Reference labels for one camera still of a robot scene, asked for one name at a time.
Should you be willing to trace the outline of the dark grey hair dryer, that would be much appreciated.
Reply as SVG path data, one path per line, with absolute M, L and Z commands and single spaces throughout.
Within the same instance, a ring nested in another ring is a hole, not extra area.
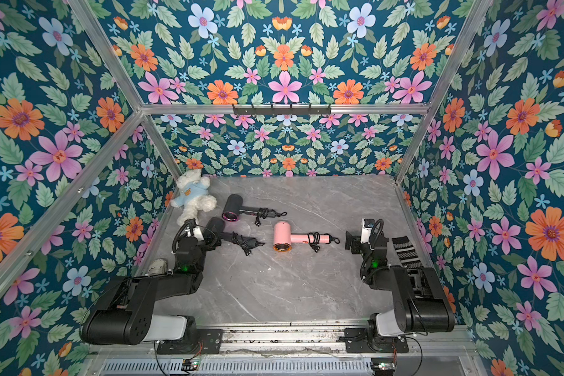
M 255 248 L 262 247 L 265 243 L 256 238 L 241 235 L 237 232 L 226 232 L 226 224 L 223 219 L 211 217 L 205 227 L 205 243 L 210 248 L 219 247 L 222 242 L 228 242 L 240 247 L 247 256 L 252 254 Z
M 223 207 L 222 218 L 227 222 L 237 222 L 241 215 L 254 216 L 255 225 L 261 226 L 261 219 L 285 217 L 286 211 L 278 212 L 270 208 L 244 206 L 244 199 L 238 194 L 231 194 Z

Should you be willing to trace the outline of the pink hair dryer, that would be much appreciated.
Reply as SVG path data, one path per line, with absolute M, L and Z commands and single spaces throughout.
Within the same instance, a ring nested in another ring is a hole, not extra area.
M 293 233 L 289 222 L 280 221 L 274 225 L 273 249 L 276 252 L 290 252 L 294 244 L 308 244 L 318 253 L 322 244 L 339 244 L 340 239 L 329 233 Z

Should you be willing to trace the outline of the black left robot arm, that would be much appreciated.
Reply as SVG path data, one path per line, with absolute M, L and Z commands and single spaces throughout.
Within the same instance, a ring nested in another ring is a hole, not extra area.
M 92 345 L 138 345 L 147 340 L 155 302 L 192 295 L 203 280 L 207 252 L 216 238 L 178 236 L 172 243 L 176 268 L 151 276 L 116 277 L 106 286 L 81 328 L 81 340 Z

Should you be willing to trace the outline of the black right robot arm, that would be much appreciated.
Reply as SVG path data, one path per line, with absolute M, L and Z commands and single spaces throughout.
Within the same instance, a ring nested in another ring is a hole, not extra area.
M 392 295 L 390 310 L 369 319 L 375 338 L 452 332 L 454 311 L 432 267 L 424 266 L 409 238 L 383 232 L 361 237 L 346 233 L 345 249 L 362 257 L 360 279 L 372 290 Z

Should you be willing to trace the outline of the striped black white sock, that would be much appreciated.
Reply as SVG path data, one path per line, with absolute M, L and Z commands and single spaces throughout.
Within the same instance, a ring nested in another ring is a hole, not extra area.
M 423 267 L 418 252 L 408 237 L 393 238 L 392 243 L 404 269 L 418 269 Z

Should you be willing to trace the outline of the white teddy bear blue shirt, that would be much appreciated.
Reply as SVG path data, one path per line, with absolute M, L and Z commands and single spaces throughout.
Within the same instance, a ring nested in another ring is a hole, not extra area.
M 199 169 L 188 170 L 178 178 L 178 194 L 169 204 L 183 210 L 176 221 L 179 226 L 187 220 L 197 220 L 199 212 L 210 212 L 216 208 L 217 200 L 208 191 L 210 185 L 210 178 L 203 176 Z

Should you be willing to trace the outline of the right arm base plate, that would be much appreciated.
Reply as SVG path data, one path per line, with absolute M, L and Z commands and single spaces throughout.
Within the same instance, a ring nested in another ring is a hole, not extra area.
M 347 353 L 404 354 L 409 352 L 407 341 L 401 337 L 380 337 L 364 327 L 348 327 L 338 338 Z

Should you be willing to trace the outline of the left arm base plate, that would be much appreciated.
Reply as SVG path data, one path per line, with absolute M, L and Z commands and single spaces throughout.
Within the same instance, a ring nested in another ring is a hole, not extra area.
M 158 355 L 212 355 L 222 345 L 223 330 L 191 329 L 178 340 L 164 341 L 157 347 Z

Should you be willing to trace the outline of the black hook rail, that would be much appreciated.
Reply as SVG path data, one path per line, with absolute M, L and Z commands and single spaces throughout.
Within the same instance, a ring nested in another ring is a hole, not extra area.
M 277 115 L 296 115 L 296 116 L 310 116 L 310 115 L 328 115 L 332 114 L 331 105 L 312 105 L 312 104 L 289 104 L 289 105 L 233 105 L 233 114 L 236 115 L 263 115 L 263 116 L 277 116 Z

